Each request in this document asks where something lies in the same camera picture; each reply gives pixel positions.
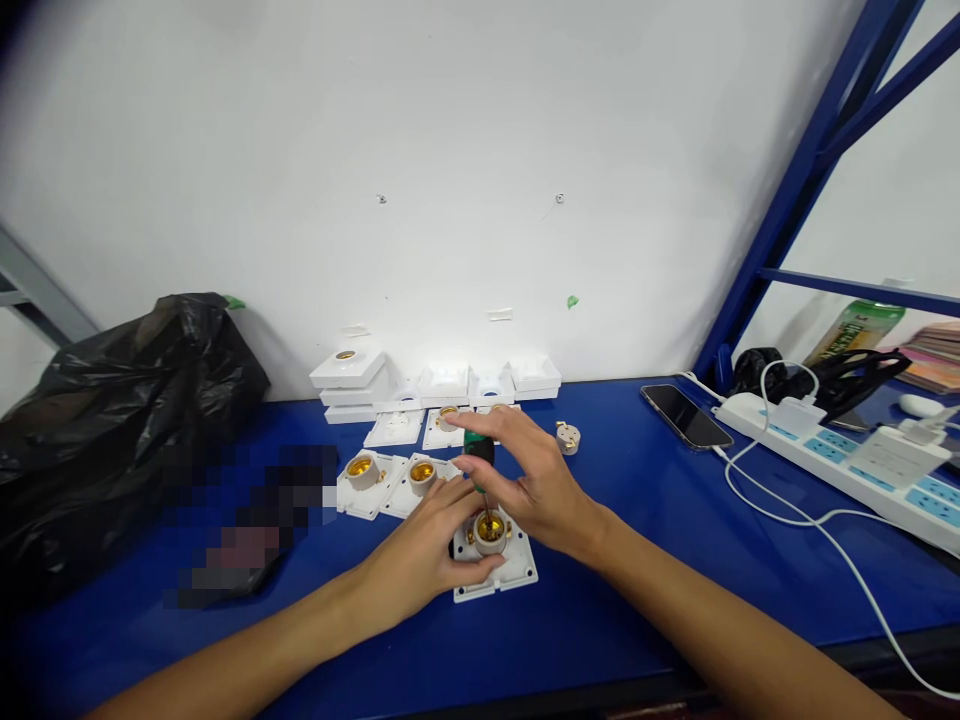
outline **power strip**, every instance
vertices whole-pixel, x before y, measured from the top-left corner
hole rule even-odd
[[[774,425],[764,432],[763,399],[740,393],[713,409],[717,420],[773,450],[807,472],[859,500],[877,514],[934,545],[960,552],[960,491],[936,478],[896,488],[850,464],[853,440],[818,428],[797,437]]]

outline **charger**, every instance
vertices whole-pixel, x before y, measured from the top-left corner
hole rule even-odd
[[[879,427],[850,455],[850,465],[894,487],[920,482],[953,453],[942,447],[947,422],[957,408],[946,408],[926,420],[906,419],[899,427]]]
[[[803,400],[785,397],[779,405],[770,410],[771,427],[797,438],[819,432],[820,421],[826,417],[827,411],[816,407],[814,400],[816,395],[812,393]]]

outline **blue metal shelf frame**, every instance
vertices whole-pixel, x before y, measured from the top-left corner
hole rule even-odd
[[[879,88],[923,0],[867,0],[694,364],[729,389],[733,348],[772,282],[960,317],[960,299],[781,270],[837,162],[960,49],[960,13]]]

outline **stack of books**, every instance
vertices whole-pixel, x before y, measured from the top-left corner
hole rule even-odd
[[[900,352],[913,365],[899,380],[940,395],[960,393],[960,321],[928,325]]]

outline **brass lamp socket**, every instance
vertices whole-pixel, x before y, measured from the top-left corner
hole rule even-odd
[[[373,453],[360,453],[347,465],[347,479],[354,490],[366,490],[377,484],[380,468]]]
[[[486,510],[477,515],[470,530],[473,546],[481,555],[496,555],[507,547],[508,523],[496,510],[491,510],[489,515]]]
[[[444,415],[449,415],[452,412],[459,412],[459,408],[456,405],[447,405],[446,407],[440,408],[440,413],[437,415],[437,425],[444,432],[453,432],[457,429],[456,426],[451,425],[443,419]]]
[[[419,460],[407,468],[407,481],[417,497],[423,497],[437,479],[437,469],[429,460]]]
[[[564,455],[576,455],[580,449],[580,431],[563,420],[557,421],[557,446]]]

